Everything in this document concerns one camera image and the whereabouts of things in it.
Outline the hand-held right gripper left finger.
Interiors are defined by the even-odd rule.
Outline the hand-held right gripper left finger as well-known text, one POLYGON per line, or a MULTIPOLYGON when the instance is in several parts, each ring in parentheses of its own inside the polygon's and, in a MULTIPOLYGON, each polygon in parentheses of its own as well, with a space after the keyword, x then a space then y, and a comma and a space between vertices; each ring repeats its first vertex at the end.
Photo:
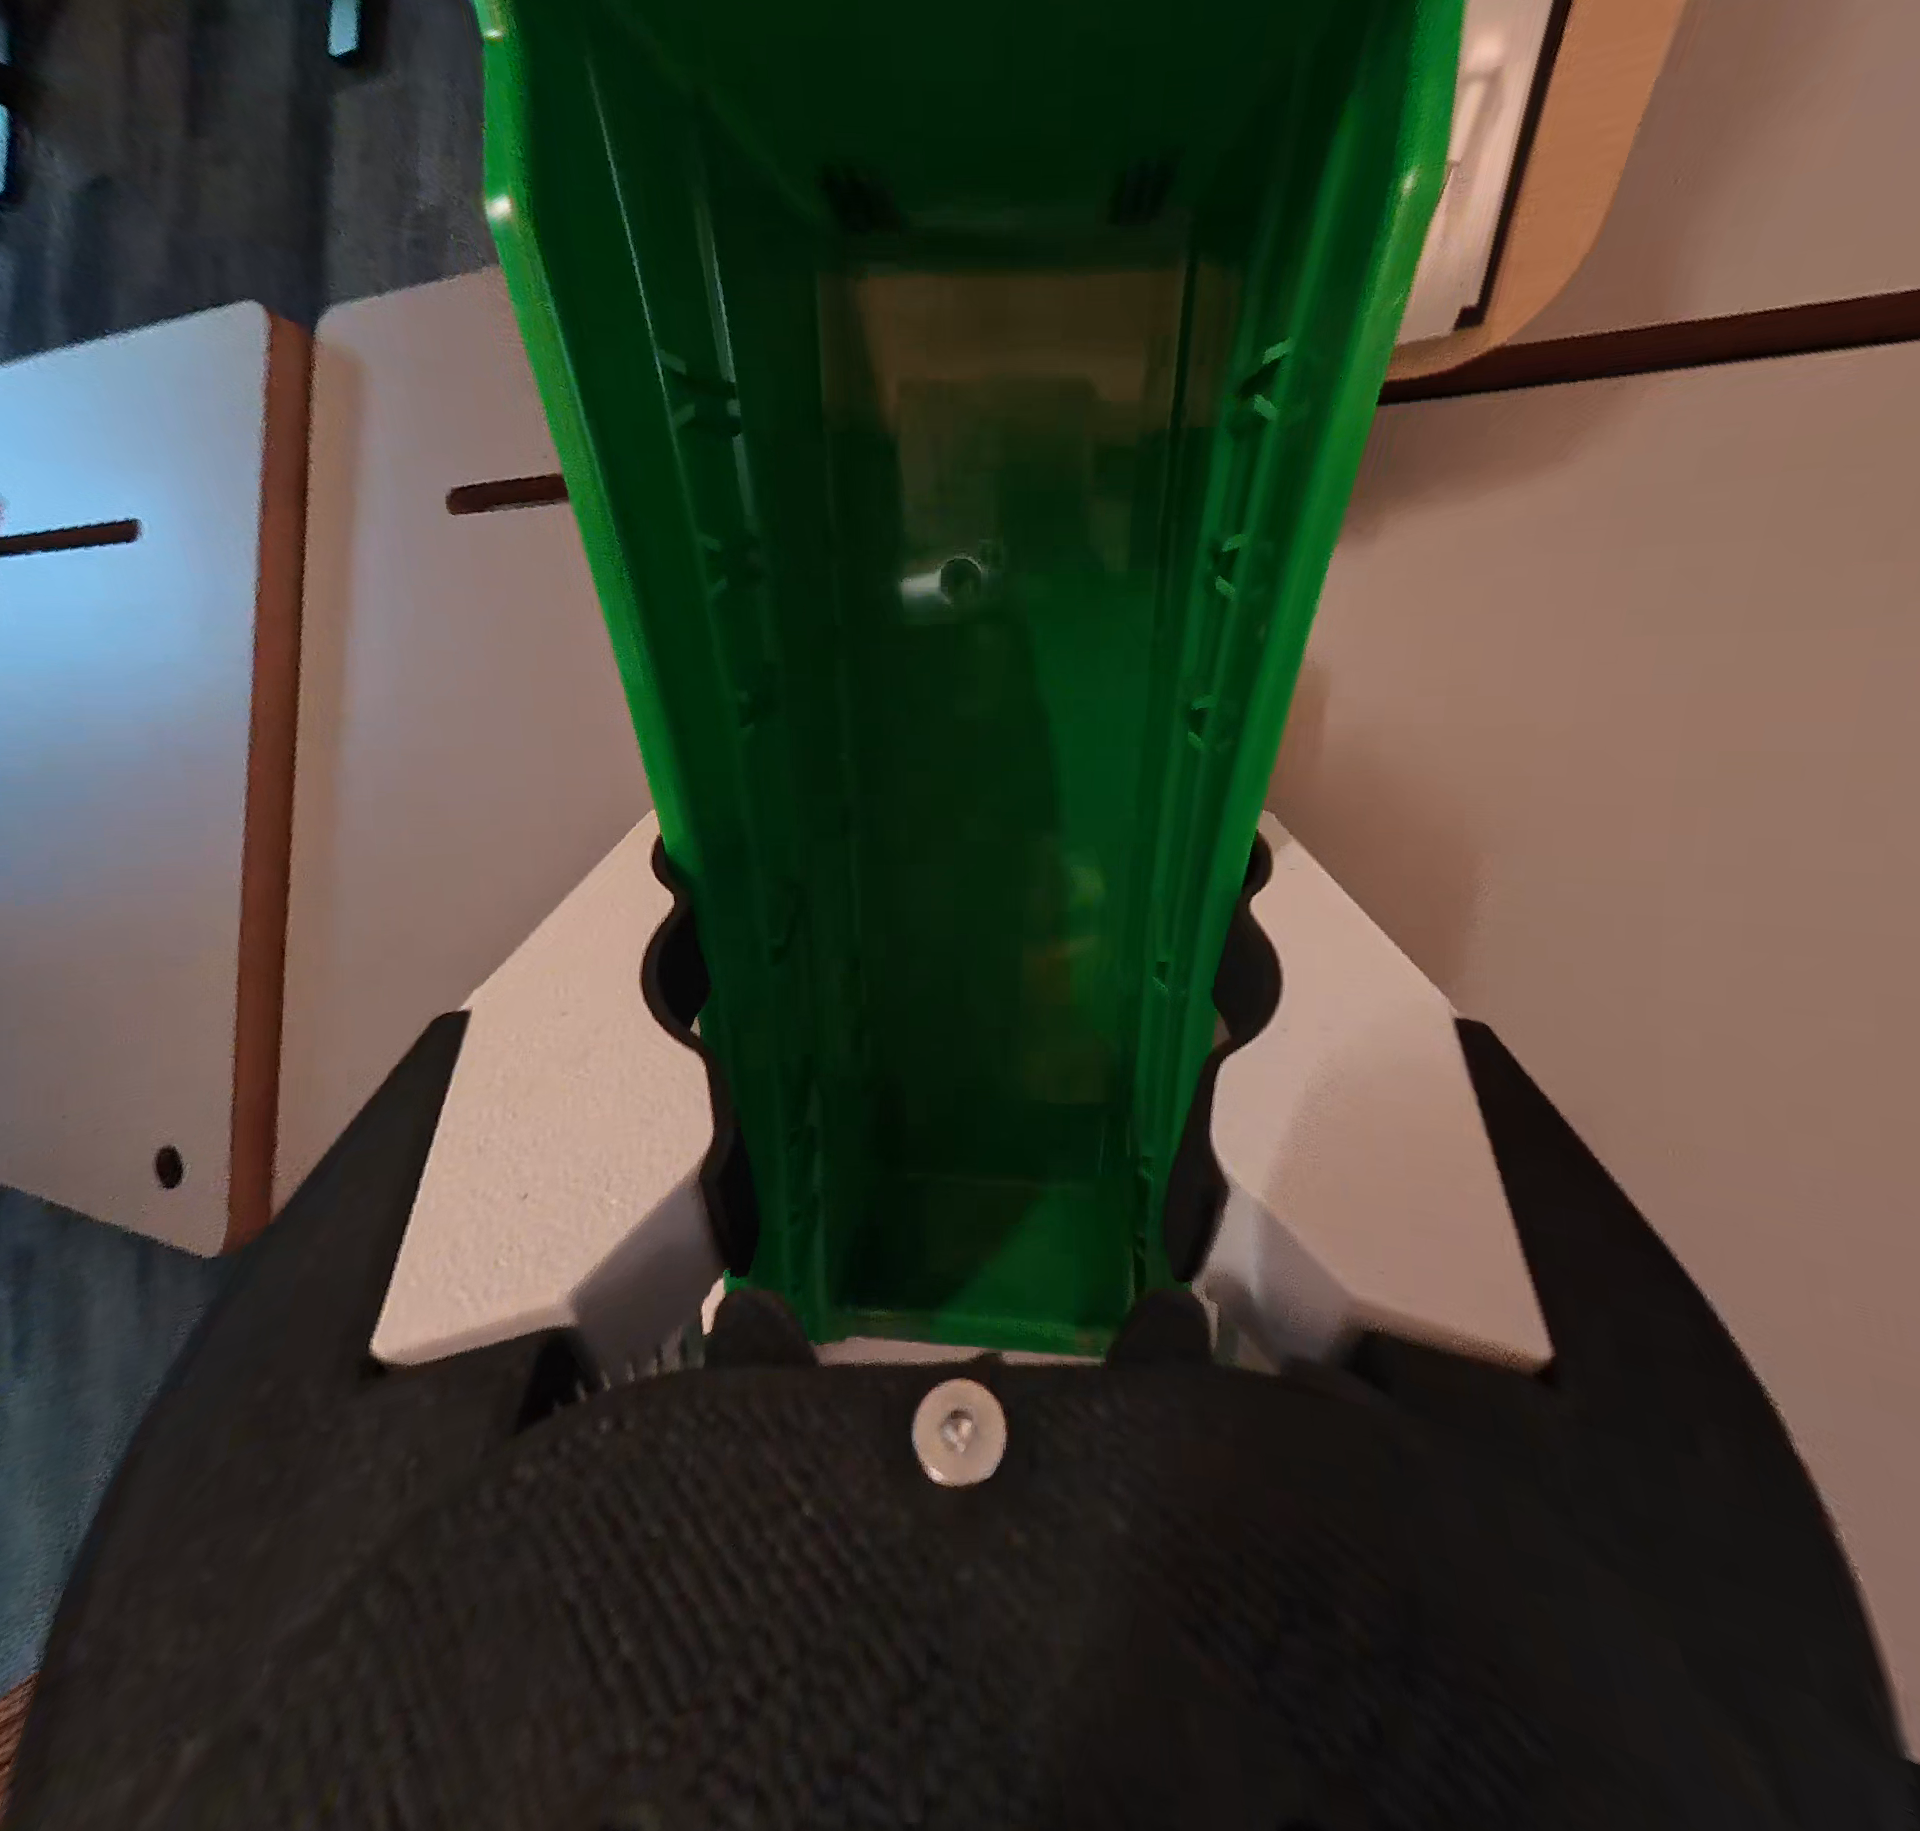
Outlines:
POLYGON ((680 1360, 758 1196, 701 1034, 707 959, 644 814, 472 992, 458 1060, 376 1319, 424 1365, 561 1333, 596 1380, 680 1360))

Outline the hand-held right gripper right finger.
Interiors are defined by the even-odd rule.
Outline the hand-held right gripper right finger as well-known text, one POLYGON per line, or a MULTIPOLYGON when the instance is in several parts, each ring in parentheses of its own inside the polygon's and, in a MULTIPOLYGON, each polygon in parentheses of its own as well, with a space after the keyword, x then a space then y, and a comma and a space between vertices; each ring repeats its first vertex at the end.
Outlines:
POLYGON ((1268 813, 1203 1003, 1165 1238, 1220 1360, 1335 1362, 1388 1333, 1540 1374, 1453 1003, 1268 813))

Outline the green plastic bin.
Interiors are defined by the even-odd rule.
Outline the green plastic bin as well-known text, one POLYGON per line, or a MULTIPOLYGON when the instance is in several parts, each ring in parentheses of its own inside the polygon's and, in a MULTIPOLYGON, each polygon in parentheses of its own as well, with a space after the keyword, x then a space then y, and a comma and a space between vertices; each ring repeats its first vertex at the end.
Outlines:
POLYGON ((472 0, 718 1254, 821 1337, 1094 1356, 1213 1241, 1181 1147, 1466 2, 472 0))

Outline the grey neighbour desk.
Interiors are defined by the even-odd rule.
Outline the grey neighbour desk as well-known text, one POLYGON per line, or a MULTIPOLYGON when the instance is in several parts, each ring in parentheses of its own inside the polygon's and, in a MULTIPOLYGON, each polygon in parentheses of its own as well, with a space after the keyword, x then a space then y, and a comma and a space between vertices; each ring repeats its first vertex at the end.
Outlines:
POLYGON ((229 1229, 269 313, 4 375, 6 1186, 229 1229))

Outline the printed instruction sheet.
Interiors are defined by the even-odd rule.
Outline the printed instruction sheet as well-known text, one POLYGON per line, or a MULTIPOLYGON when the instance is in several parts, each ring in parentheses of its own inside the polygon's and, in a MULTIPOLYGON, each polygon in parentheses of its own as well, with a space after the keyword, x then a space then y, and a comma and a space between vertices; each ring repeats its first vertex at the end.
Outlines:
POLYGON ((1415 271, 1403 345, 1449 335, 1484 293, 1554 4, 1466 2, 1448 180, 1415 271))

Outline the wooden board stand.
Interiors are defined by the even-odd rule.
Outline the wooden board stand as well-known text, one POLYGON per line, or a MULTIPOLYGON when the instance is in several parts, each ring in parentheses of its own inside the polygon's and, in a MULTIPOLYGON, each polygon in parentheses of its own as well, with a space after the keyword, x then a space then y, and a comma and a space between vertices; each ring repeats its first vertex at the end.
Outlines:
POLYGON ((1571 0, 1488 313, 1466 357, 1518 336, 1598 242, 1690 0, 1571 0))

